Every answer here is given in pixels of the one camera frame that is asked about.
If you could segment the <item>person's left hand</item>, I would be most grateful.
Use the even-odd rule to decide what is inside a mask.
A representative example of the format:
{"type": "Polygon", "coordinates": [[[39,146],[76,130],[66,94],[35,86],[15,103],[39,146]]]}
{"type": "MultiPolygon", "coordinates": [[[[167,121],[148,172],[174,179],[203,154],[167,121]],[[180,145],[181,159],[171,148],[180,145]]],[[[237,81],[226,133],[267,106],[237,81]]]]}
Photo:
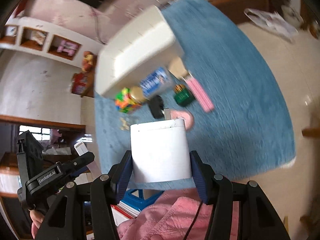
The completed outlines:
{"type": "Polygon", "coordinates": [[[36,234],[44,220],[44,215],[37,210],[30,210],[29,213],[30,213],[30,218],[32,220],[31,234],[33,239],[35,239],[36,234]]]}

